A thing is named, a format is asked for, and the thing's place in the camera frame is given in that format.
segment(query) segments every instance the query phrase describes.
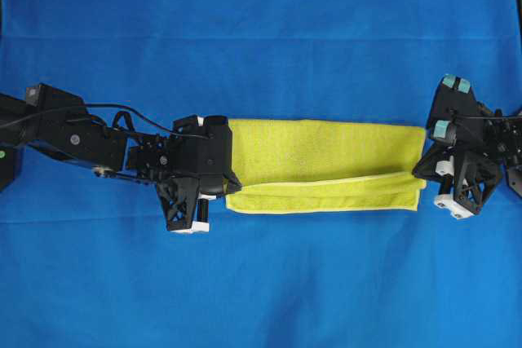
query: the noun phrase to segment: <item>wire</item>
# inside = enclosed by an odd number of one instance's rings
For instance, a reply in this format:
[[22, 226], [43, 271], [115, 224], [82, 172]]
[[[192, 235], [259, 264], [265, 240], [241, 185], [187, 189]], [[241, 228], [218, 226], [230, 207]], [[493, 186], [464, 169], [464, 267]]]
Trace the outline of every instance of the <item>wire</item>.
[[522, 116], [463, 116], [456, 114], [453, 116], [454, 118], [462, 118], [464, 120], [521, 120]]
[[37, 117], [43, 116], [43, 115], [48, 114], [48, 113], [64, 112], [64, 111], [67, 111], [67, 110], [83, 109], [83, 108], [114, 108], [114, 109], [123, 109], [123, 110], [127, 110], [127, 111], [129, 111], [131, 113], [134, 113], [137, 117], [139, 117], [141, 120], [145, 121], [149, 125], [154, 126], [154, 127], [158, 128], [159, 130], [162, 130], [162, 131], [164, 131], [164, 132], [166, 132], [168, 134], [172, 134], [174, 136], [179, 136], [180, 138], [195, 138], [195, 139], [205, 139], [205, 140], [209, 139], [208, 136], [205, 136], [203, 134], [181, 134], [180, 132], [174, 132], [173, 130], [169, 130], [168, 128], [166, 128], [164, 126], [160, 126], [156, 122], [150, 120], [149, 118], [147, 118], [146, 116], [144, 116], [143, 114], [138, 112], [136, 109], [133, 109], [133, 108], [131, 108], [129, 106], [126, 106], [126, 105], [120, 105], [120, 104], [83, 104], [83, 105], [74, 105], [74, 106], [64, 106], [62, 108], [46, 109], [46, 110], [42, 110], [41, 112], [29, 114], [28, 116], [19, 118], [17, 120], [9, 121], [9, 122], [7, 122], [5, 124], [1, 124], [0, 125], [0, 129], [8, 128], [10, 126], [15, 126], [17, 124], [20, 124], [21, 122], [24, 122], [24, 121], [27, 121], [27, 120], [31, 120], [33, 118], [37, 118]]

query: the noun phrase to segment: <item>blue cloth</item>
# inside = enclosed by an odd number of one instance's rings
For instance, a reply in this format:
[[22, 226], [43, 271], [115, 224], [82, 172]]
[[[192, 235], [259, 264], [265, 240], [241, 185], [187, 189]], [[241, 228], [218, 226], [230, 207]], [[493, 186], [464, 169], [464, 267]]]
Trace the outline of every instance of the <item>blue cloth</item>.
[[[423, 126], [440, 78], [522, 102], [515, 0], [3, 0], [1, 91], [171, 121]], [[111, 111], [96, 112], [109, 119]], [[140, 129], [153, 131], [143, 123]], [[165, 231], [154, 190], [26, 151], [0, 195], [2, 347], [522, 345], [520, 199], [479, 217], [235, 214]]]

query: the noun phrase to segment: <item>yellow towel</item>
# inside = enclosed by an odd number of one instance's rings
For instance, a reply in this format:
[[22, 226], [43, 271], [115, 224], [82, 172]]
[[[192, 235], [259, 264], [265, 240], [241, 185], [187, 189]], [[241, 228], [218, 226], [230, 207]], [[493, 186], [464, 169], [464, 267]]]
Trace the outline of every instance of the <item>yellow towel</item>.
[[331, 121], [230, 120], [232, 168], [245, 214], [417, 210], [426, 182], [411, 174], [423, 128]]

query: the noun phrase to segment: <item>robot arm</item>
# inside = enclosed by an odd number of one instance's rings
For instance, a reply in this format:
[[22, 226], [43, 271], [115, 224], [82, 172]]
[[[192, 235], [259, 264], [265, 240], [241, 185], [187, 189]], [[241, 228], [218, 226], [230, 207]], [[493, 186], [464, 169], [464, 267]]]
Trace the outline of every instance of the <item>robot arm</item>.
[[504, 117], [477, 102], [470, 82], [446, 76], [437, 87], [426, 128], [433, 145], [414, 168], [440, 184], [435, 204], [457, 218], [482, 210], [502, 180], [522, 196], [522, 117]]
[[[90, 168], [98, 177], [153, 184], [169, 231], [208, 231], [208, 201], [241, 189], [232, 172], [226, 117], [177, 120], [166, 137], [136, 132], [127, 111], [108, 126], [89, 107], [126, 108], [85, 105], [80, 97], [43, 84], [28, 88], [25, 101], [0, 95], [0, 191], [15, 179], [24, 146]], [[119, 124], [122, 118], [126, 127]]]

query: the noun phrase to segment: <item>white plastic part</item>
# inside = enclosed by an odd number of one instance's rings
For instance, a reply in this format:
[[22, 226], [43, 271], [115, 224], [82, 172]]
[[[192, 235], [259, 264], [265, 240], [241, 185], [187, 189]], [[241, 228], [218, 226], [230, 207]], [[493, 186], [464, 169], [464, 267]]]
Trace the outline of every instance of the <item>white plastic part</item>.
[[[449, 161], [438, 161], [435, 167], [435, 172], [441, 177], [444, 177], [445, 175], [451, 175], [453, 177], [455, 175], [453, 156], [449, 157]], [[466, 179], [464, 179], [463, 183], [464, 185], [467, 185]], [[449, 209], [451, 216], [456, 219], [465, 219], [473, 215], [471, 211], [468, 211], [453, 199], [453, 194], [438, 195], [435, 197], [433, 202], [439, 208]]]
[[434, 203], [439, 208], [449, 209], [451, 216], [456, 219], [465, 219], [473, 215], [472, 212], [455, 201], [453, 195], [438, 195], [435, 197]]
[[217, 199], [217, 197], [216, 196], [204, 195], [204, 194], [200, 193], [198, 199], [215, 200], [215, 199]]
[[176, 234], [194, 234], [195, 232], [209, 232], [210, 224], [206, 222], [192, 222], [192, 227], [184, 230], [173, 231]]
[[455, 175], [455, 166], [453, 162], [453, 155], [449, 157], [449, 161], [438, 161], [437, 166], [435, 167], [435, 172], [441, 177], [448, 174], [453, 177]]

